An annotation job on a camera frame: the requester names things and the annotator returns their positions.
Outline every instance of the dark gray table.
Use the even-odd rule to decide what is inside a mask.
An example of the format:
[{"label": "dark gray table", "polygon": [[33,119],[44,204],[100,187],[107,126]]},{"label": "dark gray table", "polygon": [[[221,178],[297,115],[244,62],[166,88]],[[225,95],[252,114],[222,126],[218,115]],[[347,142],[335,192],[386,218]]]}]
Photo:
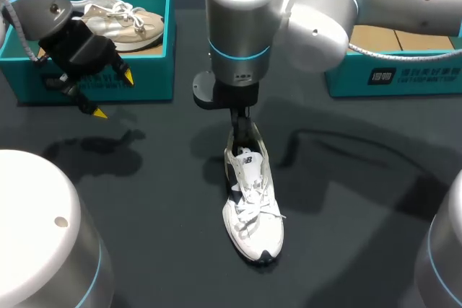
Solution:
[{"label": "dark gray table", "polygon": [[17,107],[0,79],[0,146],[58,165],[110,255],[113,308],[415,308],[414,257],[462,167],[458,97],[333,100],[278,49],[253,108],[285,221],[282,256],[254,268],[222,221],[226,111],[195,106],[209,67],[202,10],[180,10],[175,99]]}]

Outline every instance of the cardboard box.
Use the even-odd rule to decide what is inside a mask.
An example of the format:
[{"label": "cardboard box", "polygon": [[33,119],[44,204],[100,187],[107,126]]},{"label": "cardboard box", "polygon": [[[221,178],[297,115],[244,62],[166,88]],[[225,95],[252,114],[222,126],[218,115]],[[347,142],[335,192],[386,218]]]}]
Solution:
[{"label": "cardboard box", "polygon": [[[434,56],[462,48],[459,38],[417,35],[356,26],[356,46],[392,56]],[[462,93],[462,56],[433,62],[386,61],[348,51],[339,67],[326,72],[332,97]]]},{"label": "cardboard box", "polygon": [[[133,53],[122,53],[129,64],[135,87],[130,88],[119,80],[111,67],[100,74],[83,78],[79,85],[85,95],[95,102],[129,102],[171,100],[175,74],[175,12],[172,0],[124,0],[134,6],[165,18],[162,44]],[[30,47],[37,54],[37,43]],[[0,50],[0,69],[22,104],[63,104],[69,99],[56,90],[47,88],[47,81],[60,77],[62,71],[48,59],[37,68],[25,55],[16,32],[9,28],[5,44]]]}]

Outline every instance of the teal box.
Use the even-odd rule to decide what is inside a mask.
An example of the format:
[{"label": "teal box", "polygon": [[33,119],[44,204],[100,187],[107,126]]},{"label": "teal box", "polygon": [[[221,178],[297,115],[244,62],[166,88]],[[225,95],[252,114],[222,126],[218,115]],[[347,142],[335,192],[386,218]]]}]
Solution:
[{"label": "teal box", "polygon": [[[434,56],[451,50],[381,52],[392,56]],[[378,97],[462,93],[462,56],[433,62],[397,62],[348,52],[326,72],[332,97]]]},{"label": "teal box", "polygon": [[[171,100],[175,75],[175,12],[172,0],[123,0],[134,6],[144,7],[149,12],[165,18],[162,52],[159,55],[121,55],[131,67],[135,86],[127,87],[107,67],[98,75],[85,77],[80,83],[83,93],[96,102],[130,102]],[[39,47],[30,42],[37,54]],[[6,34],[0,50],[0,69],[20,103],[23,104],[63,104],[69,100],[60,92],[45,88],[45,80],[50,76],[60,76],[62,71],[48,59],[37,68],[25,55],[19,38],[12,27]]]}]

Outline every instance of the shoe lace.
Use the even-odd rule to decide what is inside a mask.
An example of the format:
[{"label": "shoe lace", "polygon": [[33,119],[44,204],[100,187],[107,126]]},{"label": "shoe lace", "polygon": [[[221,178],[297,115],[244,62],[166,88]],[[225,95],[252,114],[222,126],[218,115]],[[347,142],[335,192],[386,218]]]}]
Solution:
[{"label": "shoe lace", "polygon": [[133,26],[136,31],[144,30],[143,19],[136,14],[137,11],[146,11],[142,7],[133,7],[133,5],[121,0],[116,0],[112,9],[108,9],[108,17],[122,17],[123,20],[133,20]]},{"label": "shoe lace", "polygon": [[271,208],[271,201],[262,177],[256,180],[249,188],[244,187],[243,189],[243,203],[236,205],[237,218],[240,222],[248,224],[258,217],[260,213],[285,218],[285,216]]}]

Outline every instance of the sneaker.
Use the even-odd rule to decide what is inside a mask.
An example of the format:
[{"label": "sneaker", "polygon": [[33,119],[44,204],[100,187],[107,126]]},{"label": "sneaker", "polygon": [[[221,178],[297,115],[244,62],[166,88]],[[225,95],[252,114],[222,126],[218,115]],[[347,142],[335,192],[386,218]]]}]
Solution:
[{"label": "sneaker", "polygon": [[74,19],[85,22],[94,34],[111,39],[119,52],[141,50],[162,40],[163,17],[142,7],[121,0],[81,0],[72,6],[83,13]]},{"label": "sneaker", "polygon": [[233,148],[231,131],[225,149],[229,198],[223,220],[232,242],[245,258],[269,263],[281,251],[285,217],[274,197],[268,153],[254,123],[252,127],[254,141],[248,148]]}]

